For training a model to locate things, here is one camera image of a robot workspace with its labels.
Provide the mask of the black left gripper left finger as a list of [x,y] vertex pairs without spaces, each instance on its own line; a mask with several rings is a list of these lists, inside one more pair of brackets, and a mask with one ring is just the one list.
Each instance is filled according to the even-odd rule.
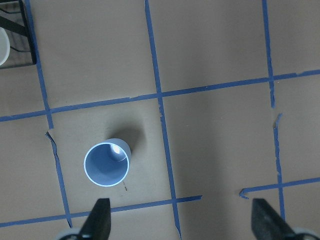
[[99,198],[79,231],[80,240],[108,240],[111,233],[109,198]]

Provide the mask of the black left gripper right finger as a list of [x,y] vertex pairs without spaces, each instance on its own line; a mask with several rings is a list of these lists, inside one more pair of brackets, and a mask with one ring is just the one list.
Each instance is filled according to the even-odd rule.
[[293,240],[295,232],[263,198],[254,198],[251,230],[257,240]]

